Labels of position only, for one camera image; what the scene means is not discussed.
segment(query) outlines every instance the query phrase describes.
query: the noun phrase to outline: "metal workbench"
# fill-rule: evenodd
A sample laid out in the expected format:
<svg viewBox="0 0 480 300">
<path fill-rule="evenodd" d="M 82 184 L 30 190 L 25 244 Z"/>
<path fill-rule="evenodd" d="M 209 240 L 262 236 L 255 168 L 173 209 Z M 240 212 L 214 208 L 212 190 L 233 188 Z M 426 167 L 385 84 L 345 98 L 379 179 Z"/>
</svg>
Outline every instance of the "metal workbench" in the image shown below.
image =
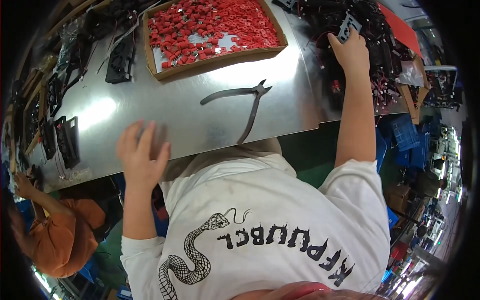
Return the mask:
<svg viewBox="0 0 480 300">
<path fill-rule="evenodd" d="M 67 91 L 55 116 L 67 120 L 78 116 L 80 163 L 65 170 L 58 151 L 56 159 L 45 163 L 41 144 L 31 154 L 31 163 L 44 173 L 45 191 L 121 172 L 116 141 L 127 125 L 140 118 L 168 126 L 172 159 L 235 145 L 247 124 L 254 96 L 235 96 L 203 107 L 200 100 L 220 90 L 253 87 L 263 79 L 264 86 L 273 88 L 262 97 L 245 142 L 312 130 L 319 122 L 339 120 L 340 112 L 332 111 L 321 94 L 314 52 L 299 46 L 308 41 L 298 30 L 303 20 L 267 3 L 288 41 L 288 46 L 270 59 L 214 71 L 195 68 L 159 82 L 146 67 L 142 37 L 137 34 L 132 82 L 108 84 L 106 64 L 99 73 L 96 70 L 110 37 L 99 41 L 83 81 Z"/>
</svg>

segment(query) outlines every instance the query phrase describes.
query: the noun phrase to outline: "hand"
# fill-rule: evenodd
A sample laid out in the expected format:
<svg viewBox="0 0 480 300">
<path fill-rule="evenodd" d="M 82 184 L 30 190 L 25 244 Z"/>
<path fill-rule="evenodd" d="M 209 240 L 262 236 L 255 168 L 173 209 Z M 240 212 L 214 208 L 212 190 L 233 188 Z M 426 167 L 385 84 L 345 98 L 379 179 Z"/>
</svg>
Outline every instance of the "hand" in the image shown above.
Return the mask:
<svg viewBox="0 0 480 300">
<path fill-rule="evenodd" d="M 36 191 L 36 188 L 34 188 L 32 183 L 30 183 L 28 177 L 22 172 L 17 172 L 13 179 L 17 184 L 15 187 L 15 194 L 24 199 L 31 199 L 32 195 Z"/>
<path fill-rule="evenodd" d="M 345 76 L 351 74 L 366 76 L 370 70 L 370 60 L 368 49 L 365 47 L 365 39 L 353 27 L 349 28 L 350 36 L 345 44 L 340 43 L 337 37 L 331 33 L 328 34 L 328 40 Z"/>
<path fill-rule="evenodd" d="M 142 120 L 137 121 L 121 134 L 117 142 L 117 156 L 122 160 L 126 188 L 151 195 L 170 159 L 170 143 L 163 143 L 156 160 L 150 160 L 155 122 L 148 123 L 137 142 L 142 124 Z"/>
</svg>

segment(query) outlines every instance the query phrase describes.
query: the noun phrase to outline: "left hand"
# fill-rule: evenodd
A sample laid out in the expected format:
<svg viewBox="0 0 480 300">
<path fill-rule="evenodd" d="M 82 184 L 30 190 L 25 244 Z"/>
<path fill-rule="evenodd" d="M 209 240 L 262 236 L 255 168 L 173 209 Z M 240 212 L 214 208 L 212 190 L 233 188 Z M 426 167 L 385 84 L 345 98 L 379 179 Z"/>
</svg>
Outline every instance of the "left hand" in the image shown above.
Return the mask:
<svg viewBox="0 0 480 300">
<path fill-rule="evenodd" d="M 15 194 L 24 199 L 31 199 L 33 193 L 36 191 L 36 188 L 33 187 L 28 177 L 22 172 L 17 172 L 13 179 L 17 184 L 15 187 Z"/>
<path fill-rule="evenodd" d="M 150 160 L 155 122 L 148 123 L 137 142 L 142 124 L 142 120 L 137 121 L 121 134 L 117 142 L 117 156 L 122 160 L 127 189 L 151 195 L 170 159 L 170 143 L 163 143 L 156 160 Z"/>
</svg>

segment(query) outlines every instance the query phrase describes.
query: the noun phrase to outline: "plastic bag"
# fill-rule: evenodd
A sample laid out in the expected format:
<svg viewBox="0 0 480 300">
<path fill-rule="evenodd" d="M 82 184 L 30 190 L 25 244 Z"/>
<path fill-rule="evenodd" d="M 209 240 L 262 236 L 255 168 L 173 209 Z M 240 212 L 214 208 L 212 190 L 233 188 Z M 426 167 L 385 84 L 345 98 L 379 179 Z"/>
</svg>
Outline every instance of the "plastic bag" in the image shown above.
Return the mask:
<svg viewBox="0 0 480 300">
<path fill-rule="evenodd" d="M 424 86 L 421 70 L 411 60 L 401 61 L 402 72 L 395 80 L 401 84 Z"/>
<path fill-rule="evenodd" d="M 80 28 L 84 25 L 86 14 L 73 20 L 70 24 L 63 27 L 60 32 L 61 49 L 57 62 L 57 72 L 62 71 L 68 67 L 70 54 L 73 46 L 77 42 L 77 34 Z"/>
</svg>

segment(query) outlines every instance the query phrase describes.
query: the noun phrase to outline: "factory floor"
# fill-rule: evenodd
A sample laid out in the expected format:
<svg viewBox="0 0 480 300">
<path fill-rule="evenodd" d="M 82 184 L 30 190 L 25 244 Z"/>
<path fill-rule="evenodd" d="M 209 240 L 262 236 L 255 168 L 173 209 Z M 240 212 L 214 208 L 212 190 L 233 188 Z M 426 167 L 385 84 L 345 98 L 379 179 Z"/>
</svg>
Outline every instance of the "factory floor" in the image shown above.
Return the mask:
<svg viewBox="0 0 480 300">
<path fill-rule="evenodd" d="M 320 187 L 328 173 L 333 170 L 335 162 L 336 141 L 340 122 L 319 124 L 319 129 L 290 134 L 278 138 L 285 159 L 297 171 L 297 178 Z M 395 163 L 395 151 L 388 149 L 380 177 L 383 189 L 391 183 L 401 180 L 401 167 Z M 98 278 L 105 284 L 117 289 L 125 284 L 126 274 L 121 265 L 121 228 L 120 221 L 110 232 L 107 239 L 100 243 L 95 253 L 99 265 Z"/>
</svg>

